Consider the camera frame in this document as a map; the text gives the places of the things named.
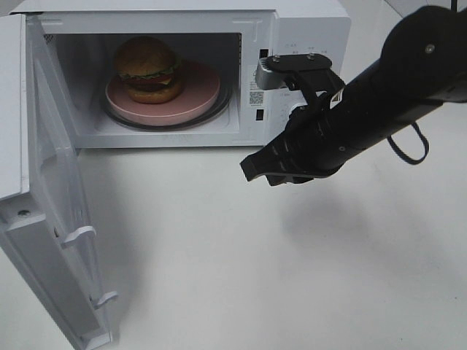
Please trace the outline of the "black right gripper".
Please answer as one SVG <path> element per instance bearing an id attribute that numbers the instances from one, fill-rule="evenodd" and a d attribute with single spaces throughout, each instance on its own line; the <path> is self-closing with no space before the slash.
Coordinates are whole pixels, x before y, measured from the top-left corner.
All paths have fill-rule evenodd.
<path id="1" fill-rule="evenodd" d="M 350 108 L 324 101 L 313 109 L 293 110 L 283 134 L 255 153 L 240 167 L 248 182 L 261 176 L 270 186 L 303 184 L 335 174 L 350 159 Z"/>

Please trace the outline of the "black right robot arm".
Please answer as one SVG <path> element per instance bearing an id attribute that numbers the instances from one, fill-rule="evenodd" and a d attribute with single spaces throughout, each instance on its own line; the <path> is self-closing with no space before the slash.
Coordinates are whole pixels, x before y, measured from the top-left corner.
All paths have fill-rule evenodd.
<path id="1" fill-rule="evenodd" d="M 306 103 L 293 109 L 283 132 L 243 159 L 246 179 L 264 176 L 276 186 L 329 177 L 444 103 L 466 102 L 466 12 L 419 8 L 351 82 L 333 72 L 329 58 L 307 53 L 260 59 L 256 83 L 300 91 Z"/>

